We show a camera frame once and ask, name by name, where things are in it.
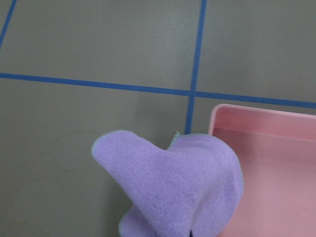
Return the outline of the pink plastic tray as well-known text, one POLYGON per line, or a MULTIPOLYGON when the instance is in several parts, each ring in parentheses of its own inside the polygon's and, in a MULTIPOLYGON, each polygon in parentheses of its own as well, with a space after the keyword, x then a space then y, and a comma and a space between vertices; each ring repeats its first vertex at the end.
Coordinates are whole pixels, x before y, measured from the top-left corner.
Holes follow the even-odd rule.
POLYGON ((220 104, 209 133, 236 153, 244 193, 223 237, 316 234, 314 115, 220 104))

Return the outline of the purple microfibre cloth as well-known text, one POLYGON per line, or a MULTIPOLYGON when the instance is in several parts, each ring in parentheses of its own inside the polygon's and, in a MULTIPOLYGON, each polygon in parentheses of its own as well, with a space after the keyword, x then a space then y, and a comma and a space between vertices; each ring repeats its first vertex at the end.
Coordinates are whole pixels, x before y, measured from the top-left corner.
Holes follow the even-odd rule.
POLYGON ((91 151, 132 201, 119 223, 122 237, 215 237, 243 194, 236 153, 211 135, 175 134, 164 150, 118 130, 91 151))

